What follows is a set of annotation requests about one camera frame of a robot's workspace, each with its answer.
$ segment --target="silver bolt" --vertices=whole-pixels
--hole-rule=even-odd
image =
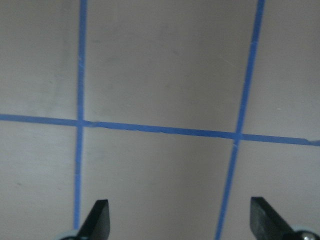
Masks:
[[[301,235],[303,240],[316,240],[316,236],[310,232],[304,232]]]

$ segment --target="vertical blue line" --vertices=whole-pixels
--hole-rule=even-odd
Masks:
[[[81,167],[84,132],[84,87],[86,63],[87,0],[80,1],[77,73],[77,129],[74,174],[73,228],[79,228],[81,210]]]
[[[240,109],[239,109],[238,120],[237,120],[237,124],[236,124],[235,138],[233,141],[233,148],[232,148],[232,153],[231,153],[230,162],[229,162],[229,168],[228,168],[227,177],[226,177],[225,186],[224,186],[224,192],[223,192],[222,203],[221,203],[221,207],[220,207],[219,219],[218,219],[218,223],[217,223],[216,231],[215,231],[215,237],[214,237],[215,240],[220,240],[221,234],[223,231],[223,227],[224,227],[224,223],[225,223],[225,217],[226,217],[227,208],[228,208],[230,191],[231,191],[233,177],[234,177],[236,163],[237,163],[238,149],[239,149],[240,140],[242,138],[242,129],[244,126],[246,109],[247,109],[247,105],[248,105],[248,98],[249,98],[249,91],[250,91],[250,86],[251,86],[251,81],[252,81],[252,75],[253,75],[253,70],[255,67],[255,59],[256,59],[256,55],[257,55],[259,33],[260,33],[260,29],[261,29],[262,16],[263,16],[263,12],[264,12],[264,5],[265,5],[265,0],[258,0],[257,7],[256,7],[256,13],[255,13],[255,19],[254,19],[253,33],[252,33],[252,37],[251,37],[249,56],[248,56],[247,67],[246,67],[246,73],[245,73],[245,80],[244,80],[243,90],[242,90]]]

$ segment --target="gray surface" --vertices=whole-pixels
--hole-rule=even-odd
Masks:
[[[0,113],[76,118],[76,0],[2,0]]]
[[[234,131],[255,1],[93,0],[86,119]]]
[[[86,129],[82,220],[109,199],[110,240],[212,239],[232,141]]]
[[[320,140],[320,1],[268,0],[244,132]]]
[[[263,196],[289,225],[320,233],[319,156],[314,146],[242,142],[222,239],[255,239],[251,196]]]
[[[72,229],[75,128],[1,122],[0,239]]]

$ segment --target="black object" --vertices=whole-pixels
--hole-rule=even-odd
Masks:
[[[310,231],[294,231],[263,197],[252,197],[250,228],[257,240],[320,240]]]
[[[108,200],[97,200],[76,236],[61,240],[107,240],[110,233]]]

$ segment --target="grid square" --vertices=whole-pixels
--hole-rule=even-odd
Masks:
[[[77,0],[1,1],[0,113],[76,118]]]
[[[93,0],[86,119],[234,131],[253,1]]]
[[[319,228],[320,148],[242,141],[221,240],[255,237],[250,198],[264,197],[291,226]]]
[[[317,0],[266,1],[244,133],[319,140],[319,11]]]
[[[0,239],[54,239],[71,230],[75,128],[0,126]]]
[[[109,199],[116,239],[211,240],[232,141],[85,129],[82,221]]]

